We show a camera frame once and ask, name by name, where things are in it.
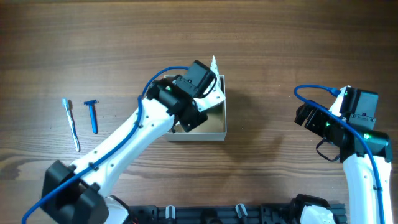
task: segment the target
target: wood grain surface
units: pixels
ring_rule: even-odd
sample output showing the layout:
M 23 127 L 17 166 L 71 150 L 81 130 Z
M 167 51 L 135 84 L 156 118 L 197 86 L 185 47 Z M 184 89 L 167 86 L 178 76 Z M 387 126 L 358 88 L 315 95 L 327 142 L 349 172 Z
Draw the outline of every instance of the wood grain surface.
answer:
M 342 164 L 294 123 L 304 83 L 379 93 L 375 129 L 392 139 L 398 222 L 396 3 L 162 1 L 0 6 L 0 223 L 20 223 L 44 172 L 91 151 L 137 108 L 157 71 L 213 55 L 226 76 L 223 142 L 153 142 L 116 184 L 129 205 L 285 203 L 310 194 L 348 205 Z M 325 106 L 320 90 L 302 93 Z M 75 152 L 61 104 L 73 103 Z M 92 133 L 86 100 L 97 99 Z M 338 149 L 322 146 L 328 156 Z M 29 223 L 52 223 L 41 211 Z

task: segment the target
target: black mounting base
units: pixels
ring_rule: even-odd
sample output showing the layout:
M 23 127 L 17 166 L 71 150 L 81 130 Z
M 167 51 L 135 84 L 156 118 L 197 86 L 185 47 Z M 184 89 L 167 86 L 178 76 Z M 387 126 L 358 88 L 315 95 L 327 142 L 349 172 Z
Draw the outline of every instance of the black mounting base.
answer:
M 234 206 L 225 207 L 176 207 L 175 219 L 166 220 L 165 208 L 156 206 L 130 206 L 136 216 L 136 224 L 288 224 L 290 204 L 262 204 L 245 206 L 248 213 L 245 222 L 238 218 Z M 347 224 L 344 204 L 330 205 L 336 224 Z

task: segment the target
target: green led indicator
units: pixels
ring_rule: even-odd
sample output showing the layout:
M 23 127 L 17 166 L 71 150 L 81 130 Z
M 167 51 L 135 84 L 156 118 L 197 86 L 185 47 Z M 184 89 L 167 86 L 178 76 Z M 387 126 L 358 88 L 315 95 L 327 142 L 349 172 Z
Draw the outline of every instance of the green led indicator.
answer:
M 364 133 L 364 134 L 363 134 L 363 138 L 365 138 L 365 139 L 369 139 L 369 138 L 371 138 L 371 135 L 370 135 L 370 134 L 366 134 L 366 133 Z

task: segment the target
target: white box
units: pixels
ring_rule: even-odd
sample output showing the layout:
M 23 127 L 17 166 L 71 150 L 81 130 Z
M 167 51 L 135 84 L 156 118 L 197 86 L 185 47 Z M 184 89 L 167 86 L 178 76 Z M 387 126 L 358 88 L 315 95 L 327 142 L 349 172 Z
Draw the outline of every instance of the white box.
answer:
M 221 89 L 225 94 L 225 76 L 220 75 Z M 224 141 L 226 136 L 226 98 L 222 104 L 207 110 L 207 121 L 186 133 L 181 126 L 175 127 L 175 133 L 164 134 L 168 141 Z

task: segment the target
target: toothbrush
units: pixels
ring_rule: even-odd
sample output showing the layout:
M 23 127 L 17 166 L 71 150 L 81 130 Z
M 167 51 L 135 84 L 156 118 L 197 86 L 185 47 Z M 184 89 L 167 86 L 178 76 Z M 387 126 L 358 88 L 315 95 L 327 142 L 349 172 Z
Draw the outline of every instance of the toothbrush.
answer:
M 70 126 L 70 130 L 72 131 L 73 142 L 75 143 L 76 152 L 80 152 L 80 145 L 79 145 L 79 141 L 77 140 L 75 123 L 73 122 L 72 116 L 70 114 L 68 99 L 66 99 L 66 98 L 62 99 L 62 105 L 65 108 L 65 110 L 67 111 L 69 126 Z

